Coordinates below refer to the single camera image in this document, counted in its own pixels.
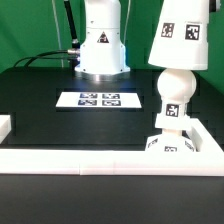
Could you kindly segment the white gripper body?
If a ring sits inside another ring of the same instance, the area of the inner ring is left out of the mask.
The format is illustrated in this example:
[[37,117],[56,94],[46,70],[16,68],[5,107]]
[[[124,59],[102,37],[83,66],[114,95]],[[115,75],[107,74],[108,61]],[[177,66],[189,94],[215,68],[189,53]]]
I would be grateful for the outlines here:
[[217,12],[220,10],[221,0],[209,0],[209,12]]

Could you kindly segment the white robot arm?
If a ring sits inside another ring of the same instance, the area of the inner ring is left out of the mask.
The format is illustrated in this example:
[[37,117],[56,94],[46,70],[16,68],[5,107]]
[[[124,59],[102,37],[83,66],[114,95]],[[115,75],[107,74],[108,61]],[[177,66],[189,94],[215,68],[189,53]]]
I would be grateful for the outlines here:
[[[111,80],[130,71],[126,47],[120,40],[119,0],[84,0],[86,38],[75,71],[93,80]],[[209,14],[221,0],[163,0],[148,63],[154,66],[205,70],[208,68]]]

